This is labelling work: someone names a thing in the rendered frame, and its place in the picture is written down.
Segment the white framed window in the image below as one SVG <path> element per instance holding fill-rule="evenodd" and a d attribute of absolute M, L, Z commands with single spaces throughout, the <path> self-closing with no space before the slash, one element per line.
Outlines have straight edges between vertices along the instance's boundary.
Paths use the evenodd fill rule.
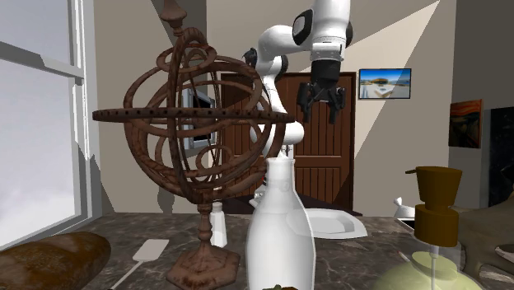
<path fill-rule="evenodd" d="M 0 0 L 0 250 L 101 213 L 93 0 Z"/>

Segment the olive grey lumpy figure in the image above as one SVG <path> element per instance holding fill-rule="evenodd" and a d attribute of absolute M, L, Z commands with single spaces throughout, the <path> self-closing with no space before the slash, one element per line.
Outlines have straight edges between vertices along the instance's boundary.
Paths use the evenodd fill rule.
<path fill-rule="evenodd" d="M 514 254 L 514 198 L 489 208 L 451 209 L 459 213 L 458 241 L 465 250 L 463 271 L 479 283 L 484 264 L 514 275 L 514 263 L 496 252 L 500 247 Z"/>

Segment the green soap dispenser brown pump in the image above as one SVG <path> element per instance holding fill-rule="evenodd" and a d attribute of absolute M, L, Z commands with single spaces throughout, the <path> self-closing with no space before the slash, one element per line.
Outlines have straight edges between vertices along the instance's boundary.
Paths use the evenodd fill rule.
<path fill-rule="evenodd" d="M 462 171 L 443 166 L 418 166 L 415 174 L 419 198 L 414 207 L 414 237 L 429 246 L 427 251 L 402 254 L 399 264 L 379 277 L 371 290 L 483 290 L 459 271 L 440 249 L 459 250 L 459 213 L 451 209 L 456 200 Z"/>

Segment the orange wall painting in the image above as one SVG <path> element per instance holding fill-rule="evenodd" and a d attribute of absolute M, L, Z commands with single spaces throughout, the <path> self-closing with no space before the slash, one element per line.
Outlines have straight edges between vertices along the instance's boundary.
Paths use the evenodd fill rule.
<path fill-rule="evenodd" d="M 449 147 L 480 148 L 483 100 L 451 104 Z"/>

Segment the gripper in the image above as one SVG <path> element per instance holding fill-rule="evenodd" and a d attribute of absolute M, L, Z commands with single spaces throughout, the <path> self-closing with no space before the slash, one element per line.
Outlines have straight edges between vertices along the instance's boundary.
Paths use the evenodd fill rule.
<path fill-rule="evenodd" d="M 346 106 L 346 89 L 336 87 L 339 80 L 341 62 L 332 59 L 321 59 L 311 63 L 311 83 L 301 82 L 297 92 L 297 104 L 303 113 L 303 122 L 311 118 L 311 107 L 317 95 L 315 86 L 326 90 L 329 106 L 329 123 L 335 124 L 338 112 Z"/>

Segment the brown wooden door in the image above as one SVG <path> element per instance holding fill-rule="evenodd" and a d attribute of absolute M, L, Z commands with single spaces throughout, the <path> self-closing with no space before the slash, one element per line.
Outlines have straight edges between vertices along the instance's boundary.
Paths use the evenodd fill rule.
<path fill-rule="evenodd" d="M 353 210 L 356 76 L 355 72 L 339 74 L 337 87 L 346 89 L 346 106 L 338 113 L 335 124 L 329 123 L 328 105 L 313 104 L 310 121 L 301 123 L 305 131 L 303 140 L 289 151 L 296 160 L 297 193 L 348 210 Z M 287 112 L 295 115 L 298 122 L 303 121 L 303 113 L 297 105 L 298 87 L 310 78 L 308 72 L 289 72 L 276 84 Z M 249 100 L 250 95 L 239 88 L 223 86 L 221 89 L 223 108 L 243 109 Z M 250 126 L 230 126 L 222 131 L 221 141 L 238 157 L 252 145 Z"/>

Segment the white faucet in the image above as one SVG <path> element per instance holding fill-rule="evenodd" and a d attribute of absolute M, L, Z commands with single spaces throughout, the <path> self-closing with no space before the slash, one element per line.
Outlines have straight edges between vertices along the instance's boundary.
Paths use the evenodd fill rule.
<path fill-rule="evenodd" d="M 401 197 L 396 198 L 394 204 L 397 206 L 394 214 L 395 218 L 415 218 L 415 208 L 403 205 Z"/>

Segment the silver framed wall picture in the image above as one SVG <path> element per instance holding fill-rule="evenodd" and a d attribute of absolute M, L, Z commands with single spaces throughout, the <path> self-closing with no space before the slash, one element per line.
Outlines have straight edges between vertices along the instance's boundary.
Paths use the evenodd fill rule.
<path fill-rule="evenodd" d="M 213 108 L 215 100 L 208 97 L 201 91 L 194 93 L 193 88 L 187 88 L 182 91 L 182 105 L 183 107 L 191 108 Z M 206 147 L 209 144 L 214 144 L 215 142 L 216 133 L 184 138 L 186 150 Z"/>

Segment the brown bread loaf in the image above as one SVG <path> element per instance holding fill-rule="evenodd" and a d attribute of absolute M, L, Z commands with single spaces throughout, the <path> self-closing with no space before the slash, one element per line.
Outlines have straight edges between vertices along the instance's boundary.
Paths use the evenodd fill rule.
<path fill-rule="evenodd" d="M 81 290 L 105 267 L 111 246 L 71 232 L 0 251 L 0 290 Z"/>

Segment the white plate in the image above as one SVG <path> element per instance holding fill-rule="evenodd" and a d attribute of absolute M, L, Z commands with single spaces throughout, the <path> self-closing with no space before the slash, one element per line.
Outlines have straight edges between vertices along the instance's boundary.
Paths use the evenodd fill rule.
<path fill-rule="evenodd" d="M 306 208 L 314 238 L 343 240 L 368 236 L 363 223 L 342 210 Z"/>

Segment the white spatula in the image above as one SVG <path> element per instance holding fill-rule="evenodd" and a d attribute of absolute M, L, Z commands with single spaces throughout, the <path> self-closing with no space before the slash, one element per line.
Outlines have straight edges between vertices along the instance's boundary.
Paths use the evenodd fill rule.
<path fill-rule="evenodd" d="M 157 260 L 168 244 L 169 241 L 167 239 L 148 239 L 144 241 L 133 255 L 133 260 L 136 261 L 136 264 L 108 290 L 115 290 L 143 263 Z"/>

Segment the dark wall picture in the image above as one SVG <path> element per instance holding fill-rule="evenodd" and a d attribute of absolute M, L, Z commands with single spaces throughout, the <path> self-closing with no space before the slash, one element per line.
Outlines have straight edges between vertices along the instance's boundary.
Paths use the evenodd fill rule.
<path fill-rule="evenodd" d="M 514 190 L 514 107 L 491 109 L 488 205 L 499 204 Z"/>

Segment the white bottle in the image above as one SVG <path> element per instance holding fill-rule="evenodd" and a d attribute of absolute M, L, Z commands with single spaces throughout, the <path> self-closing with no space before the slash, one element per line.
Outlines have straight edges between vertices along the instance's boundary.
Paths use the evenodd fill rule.
<path fill-rule="evenodd" d="M 315 242 L 293 189 L 294 160 L 267 160 L 266 189 L 254 210 L 246 241 L 249 290 L 314 290 Z"/>

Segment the landscape wall picture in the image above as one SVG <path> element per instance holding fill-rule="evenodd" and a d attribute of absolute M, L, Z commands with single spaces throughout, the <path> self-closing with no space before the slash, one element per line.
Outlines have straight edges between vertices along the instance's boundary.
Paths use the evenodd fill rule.
<path fill-rule="evenodd" d="M 409 99 L 411 68 L 361 68 L 359 100 Z"/>

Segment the brown armillary sphere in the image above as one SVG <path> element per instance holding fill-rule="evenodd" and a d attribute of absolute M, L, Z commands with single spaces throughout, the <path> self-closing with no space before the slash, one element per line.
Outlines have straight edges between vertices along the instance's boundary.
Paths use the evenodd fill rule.
<path fill-rule="evenodd" d="M 164 0 L 160 18 L 167 22 L 177 40 L 157 57 L 155 68 L 145 72 L 127 90 L 120 109 L 97 110 L 96 121 L 124 124 L 129 149 L 145 174 L 157 185 L 195 204 L 200 214 L 199 248 L 183 252 L 167 273 L 166 279 L 181 290 L 215 290 L 236 281 L 240 256 L 214 246 L 209 221 L 213 202 L 233 197 L 248 189 L 264 174 L 260 166 L 246 178 L 248 171 L 267 149 L 276 157 L 282 146 L 287 124 L 293 116 L 275 112 L 262 95 L 263 83 L 248 64 L 217 54 L 203 33 L 183 26 L 187 13 L 176 0 Z M 198 75 L 210 74 L 209 86 L 220 88 L 224 82 L 218 72 L 234 72 L 249 77 L 253 84 L 231 85 L 250 94 L 241 110 L 185 107 L 182 92 L 196 89 Z M 250 149 L 235 156 L 220 143 L 209 144 L 190 168 L 185 155 L 185 138 L 220 133 L 235 124 L 249 124 L 256 133 Z"/>

